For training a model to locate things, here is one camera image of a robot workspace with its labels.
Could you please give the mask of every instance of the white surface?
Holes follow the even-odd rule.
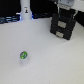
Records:
[[[30,0],[20,0],[20,3],[21,3],[21,20],[32,19],[32,12],[30,10]]]
[[[84,12],[84,0],[74,0],[72,8]]]
[[[50,19],[0,24],[0,84],[84,84],[84,27],[70,41],[50,33]],[[27,51],[28,65],[20,64]]]

